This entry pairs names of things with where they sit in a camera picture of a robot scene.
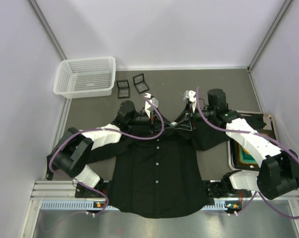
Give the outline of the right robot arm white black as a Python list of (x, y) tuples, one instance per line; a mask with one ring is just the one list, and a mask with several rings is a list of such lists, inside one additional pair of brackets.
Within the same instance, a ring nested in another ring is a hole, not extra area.
[(198, 150), (206, 151), (228, 140), (234, 140), (257, 163), (258, 171), (236, 170), (221, 179), (225, 193), (236, 190), (260, 192), (273, 200), (299, 188), (299, 165), (292, 150), (283, 149), (273, 140), (249, 125), (243, 116), (228, 107), (222, 89), (207, 93), (208, 105), (199, 106), (193, 90), (184, 93), (186, 107), (173, 123), (176, 129), (191, 131)]

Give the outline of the black button shirt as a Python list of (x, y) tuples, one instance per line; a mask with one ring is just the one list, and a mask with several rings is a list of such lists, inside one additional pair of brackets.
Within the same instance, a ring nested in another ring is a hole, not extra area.
[(209, 204), (197, 151), (191, 131), (168, 129), (154, 140), (123, 136), (93, 150), (88, 166), (103, 181), (112, 181), (106, 196), (121, 212), (177, 218)]

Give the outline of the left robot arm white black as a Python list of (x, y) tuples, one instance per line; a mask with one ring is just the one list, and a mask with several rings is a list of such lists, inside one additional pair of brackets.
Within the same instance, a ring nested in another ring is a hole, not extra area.
[(93, 150), (114, 145), (123, 136), (140, 141), (154, 140), (171, 126), (160, 114), (156, 98), (147, 99), (140, 112), (132, 101), (123, 101), (115, 120), (106, 126), (86, 130), (69, 128), (48, 155), (48, 168), (52, 173), (68, 175), (82, 187), (103, 191), (103, 179), (88, 166)]

